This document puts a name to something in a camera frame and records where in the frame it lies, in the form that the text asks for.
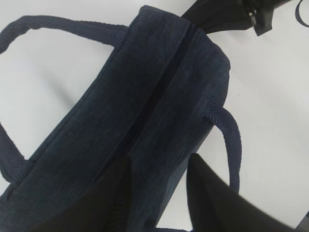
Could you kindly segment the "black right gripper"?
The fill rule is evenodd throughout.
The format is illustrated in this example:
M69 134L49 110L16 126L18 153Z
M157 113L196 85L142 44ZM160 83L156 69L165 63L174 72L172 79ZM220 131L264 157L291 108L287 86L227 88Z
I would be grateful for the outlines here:
M274 10L291 0L197 0L182 18L205 33L254 28L257 36L272 30Z

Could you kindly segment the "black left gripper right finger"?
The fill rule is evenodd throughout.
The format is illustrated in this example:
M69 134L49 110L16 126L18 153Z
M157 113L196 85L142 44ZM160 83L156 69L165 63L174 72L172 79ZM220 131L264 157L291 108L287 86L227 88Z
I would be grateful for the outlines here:
M307 232L309 217L291 228L236 194L201 158L188 162L188 208L195 232Z

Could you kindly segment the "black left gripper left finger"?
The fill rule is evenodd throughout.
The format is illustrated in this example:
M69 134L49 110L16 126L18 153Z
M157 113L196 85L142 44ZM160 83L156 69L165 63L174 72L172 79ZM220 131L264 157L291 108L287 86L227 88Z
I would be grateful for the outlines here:
M79 200L34 232L124 232L131 206L131 161L117 159Z

